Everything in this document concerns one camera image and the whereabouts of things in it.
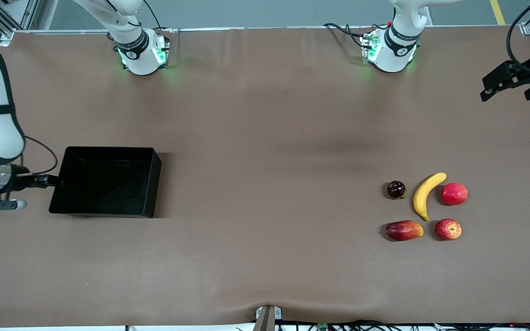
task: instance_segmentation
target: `yellow banana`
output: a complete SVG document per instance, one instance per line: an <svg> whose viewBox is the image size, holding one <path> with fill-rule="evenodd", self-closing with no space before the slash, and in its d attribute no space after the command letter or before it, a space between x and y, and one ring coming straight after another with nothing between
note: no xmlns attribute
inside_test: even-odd
<svg viewBox="0 0 530 331"><path fill-rule="evenodd" d="M440 183L443 183L447 179L447 174L439 172L430 176L414 193L414 210L425 220L429 222L431 219L426 213L426 199L429 197L429 193Z"/></svg>

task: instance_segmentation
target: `black rectangular bin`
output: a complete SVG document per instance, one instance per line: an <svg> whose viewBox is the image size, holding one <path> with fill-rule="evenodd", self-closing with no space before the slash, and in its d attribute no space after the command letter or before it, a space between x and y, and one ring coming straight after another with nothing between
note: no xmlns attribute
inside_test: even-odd
<svg viewBox="0 0 530 331"><path fill-rule="evenodd" d="M89 217L154 216L161 160L153 148L67 147L49 212Z"/></svg>

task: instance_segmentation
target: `table surface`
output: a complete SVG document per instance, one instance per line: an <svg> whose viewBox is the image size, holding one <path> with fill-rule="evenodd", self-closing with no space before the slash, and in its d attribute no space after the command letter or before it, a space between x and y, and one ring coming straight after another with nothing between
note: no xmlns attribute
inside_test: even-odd
<svg viewBox="0 0 530 331"><path fill-rule="evenodd" d="M4 49L26 134L69 145L154 147L154 219L48 214L52 189L0 212L0 326L246 322L530 322L530 102L479 99L507 59L505 27L431 28L406 70L361 65L324 29L185 32L170 67L120 68L104 35L17 34ZM530 38L518 38L525 58ZM32 170L46 151L28 142ZM470 197L429 199L463 226L441 242L411 199L444 171ZM392 242L385 224L425 236Z"/></svg>

